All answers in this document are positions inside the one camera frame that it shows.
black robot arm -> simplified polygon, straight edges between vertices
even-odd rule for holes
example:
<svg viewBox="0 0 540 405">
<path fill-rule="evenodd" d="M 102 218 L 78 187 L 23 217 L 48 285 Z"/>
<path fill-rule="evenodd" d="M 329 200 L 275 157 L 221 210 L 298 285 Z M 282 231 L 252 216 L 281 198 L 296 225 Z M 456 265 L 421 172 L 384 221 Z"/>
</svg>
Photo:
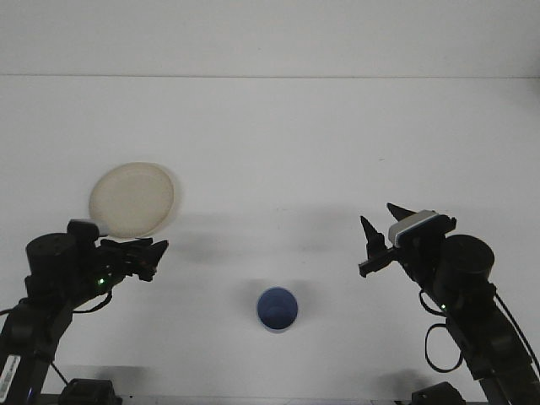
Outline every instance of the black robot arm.
<svg viewBox="0 0 540 405">
<path fill-rule="evenodd" d="M 389 230 L 392 247 L 362 218 L 368 239 L 368 260 L 360 274 L 398 261 L 440 308 L 445 326 L 462 352 L 474 380 L 492 405 L 540 403 L 540 383 L 532 358 L 516 329 L 496 305 L 495 286 L 488 281 L 494 254 L 481 240 L 446 234 L 456 220 L 434 211 L 415 213 L 388 204 L 397 219 Z"/>
<path fill-rule="evenodd" d="M 151 281 L 167 241 L 102 240 L 96 224 L 72 220 L 67 233 L 43 235 L 26 246 L 28 296 L 8 313 L 0 334 L 0 404 L 30 405 L 41 392 L 73 310 L 127 275 Z"/>
</svg>

blue cup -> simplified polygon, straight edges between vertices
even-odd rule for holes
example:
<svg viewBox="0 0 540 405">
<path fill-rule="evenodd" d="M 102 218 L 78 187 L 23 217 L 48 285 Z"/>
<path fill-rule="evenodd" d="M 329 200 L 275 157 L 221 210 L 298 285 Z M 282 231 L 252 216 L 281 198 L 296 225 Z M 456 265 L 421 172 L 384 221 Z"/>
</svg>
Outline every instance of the blue cup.
<svg viewBox="0 0 540 405">
<path fill-rule="evenodd" d="M 256 305 L 262 324 L 274 331 L 290 327 L 298 315 L 296 298 L 288 290 L 273 287 L 262 293 Z"/>
</svg>

cable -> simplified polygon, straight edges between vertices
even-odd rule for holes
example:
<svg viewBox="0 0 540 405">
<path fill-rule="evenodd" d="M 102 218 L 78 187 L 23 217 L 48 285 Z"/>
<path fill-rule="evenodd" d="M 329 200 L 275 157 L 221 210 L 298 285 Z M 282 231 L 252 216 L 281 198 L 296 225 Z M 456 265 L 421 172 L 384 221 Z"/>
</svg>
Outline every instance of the cable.
<svg viewBox="0 0 540 405">
<path fill-rule="evenodd" d="M 425 334 L 425 343 L 424 343 L 425 360 L 428 362 L 429 367 L 431 367 L 433 370 L 437 371 L 438 373 L 450 373 L 451 371 L 458 369 L 459 366 L 462 365 L 462 363 L 463 363 L 463 352 L 460 350 L 460 352 L 459 352 L 459 360 L 457 361 L 457 364 L 454 367 L 452 367 L 451 369 L 441 369 L 441 368 L 437 367 L 435 364 L 433 364 L 433 362 L 429 359 L 429 355 L 428 355 L 428 337 L 429 337 L 429 334 L 431 333 L 431 331 L 433 331 L 437 327 L 444 327 L 446 329 L 446 325 L 444 323 L 435 323 L 434 325 L 431 325 L 431 327 L 429 327 L 427 333 Z"/>
<path fill-rule="evenodd" d="M 423 308 L 428 311 L 431 315 L 437 315 L 437 316 L 444 316 L 446 317 L 446 314 L 444 312 L 441 312 L 439 310 L 434 310 L 433 308 L 429 308 L 429 306 L 425 303 L 424 298 L 422 297 L 422 294 L 425 293 L 423 289 L 420 290 L 418 293 L 418 297 L 420 298 L 420 304 L 422 304 Z"/>
<path fill-rule="evenodd" d="M 62 378 L 62 381 L 64 381 L 64 384 L 66 384 L 66 386 L 69 385 L 68 380 L 66 380 L 66 377 L 63 376 L 63 374 L 60 372 L 58 367 L 56 367 L 56 365 L 53 362 L 51 362 L 51 367 L 58 373 L 60 378 Z"/>
<path fill-rule="evenodd" d="M 73 314 L 89 314 L 90 312 L 96 312 L 103 308 L 105 305 L 109 304 L 112 300 L 112 290 L 109 291 L 109 294 L 107 294 L 107 298 L 105 298 L 103 301 L 101 301 L 98 305 L 96 305 L 94 308 L 91 308 L 89 310 L 74 310 Z"/>
<path fill-rule="evenodd" d="M 505 303 L 503 302 L 503 300 L 499 297 L 499 295 L 497 293 L 495 293 L 495 298 L 499 302 L 500 306 L 502 306 L 503 310 L 505 310 L 506 315 L 508 316 L 508 318 L 512 322 L 512 325 L 514 325 L 514 328 L 519 333 L 521 340 L 525 344 L 527 351 L 529 352 L 529 354 L 532 357 L 532 361 L 534 361 L 534 365 L 537 368 L 538 375 L 540 375 L 540 364 L 538 363 L 537 356 L 534 354 L 534 351 L 532 350 L 531 345 L 527 341 L 527 338 L 525 337 L 525 334 L 521 330 L 520 326 L 517 324 L 516 319 L 514 318 L 514 316 L 512 316 L 512 314 L 510 313 L 510 310 L 508 309 L 508 307 L 505 305 Z"/>
</svg>

white plate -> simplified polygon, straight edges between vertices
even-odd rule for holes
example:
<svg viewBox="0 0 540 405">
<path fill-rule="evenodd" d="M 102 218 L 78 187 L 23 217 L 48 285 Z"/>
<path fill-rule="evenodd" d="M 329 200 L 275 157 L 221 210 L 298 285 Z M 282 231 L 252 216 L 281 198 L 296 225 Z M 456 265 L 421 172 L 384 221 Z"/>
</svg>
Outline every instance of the white plate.
<svg viewBox="0 0 540 405">
<path fill-rule="evenodd" d="M 111 236 L 145 236 L 165 221 L 174 198 L 173 182 L 157 165 L 128 163 L 111 170 L 95 185 L 90 217 L 105 222 Z"/>
</svg>

white backdrop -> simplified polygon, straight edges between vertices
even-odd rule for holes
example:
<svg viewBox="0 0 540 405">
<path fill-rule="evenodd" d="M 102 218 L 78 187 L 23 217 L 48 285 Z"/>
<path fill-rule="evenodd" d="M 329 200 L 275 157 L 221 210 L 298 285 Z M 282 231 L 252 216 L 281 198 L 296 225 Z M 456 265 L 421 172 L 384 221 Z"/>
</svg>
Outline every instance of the white backdrop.
<svg viewBox="0 0 540 405">
<path fill-rule="evenodd" d="M 170 249 L 152 283 L 75 317 L 68 378 L 334 399 L 448 380 L 483 399 L 465 367 L 425 363 L 437 320 L 398 265 L 358 275 L 359 215 L 384 232 L 387 202 L 457 217 L 540 347 L 539 20 L 533 0 L 1 1 L 0 308 L 24 295 L 30 240 L 88 216 L 108 170 L 150 161 L 181 189 L 155 236 Z M 274 285 L 300 305 L 282 334 L 255 313 Z M 457 358 L 443 332 L 430 349 Z"/>
<path fill-rule="evenodd" d="M 540 347 L 536 215 L 540 83 L 533 79 L 1 78 L 2 307 L 24 293 L 27 242 L 87 215 L 110 168 L 153 161 L 181 183 L 156 235 L 170 249 L 150 283 L 76 316 L 57 363 L 120 393 L 388 398 L 466 368 L 424 362 L 433 316 L 397 265 L 367 279 L 359 214 L 386 232 L 388 201 L 458 218 L 496 254 L 500 286 Z M 258 295 L 295 293 L 283 334 Z M 456 349 L 434 335 L 433 357 Z M 60 389 L 52 375 L 50 391 Z"/>
<path fill-rule="evenodd" d="M 0 73 L 540 76 L 537 0 L 2 0 Z"/>
</svg>

